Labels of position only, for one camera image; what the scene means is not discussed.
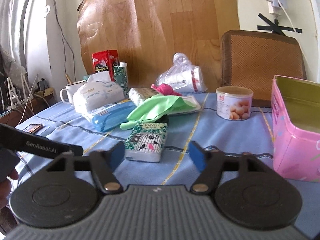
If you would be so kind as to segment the person's left hand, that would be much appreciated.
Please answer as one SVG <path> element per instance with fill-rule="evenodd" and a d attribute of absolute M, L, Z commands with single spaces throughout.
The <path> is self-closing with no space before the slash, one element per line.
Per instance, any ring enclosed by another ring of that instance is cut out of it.
<path fill-rule="evenodd" d="M 8 175 L 10 179 L 17 180 L 19 178 L 18 172 L 16 169 L 13 169 Z M 0 209 L 3 209 L 8 203 L 7 197 L 11 191 L 11 182 L 6 178 L 3 182 L 0 183 Z"/>

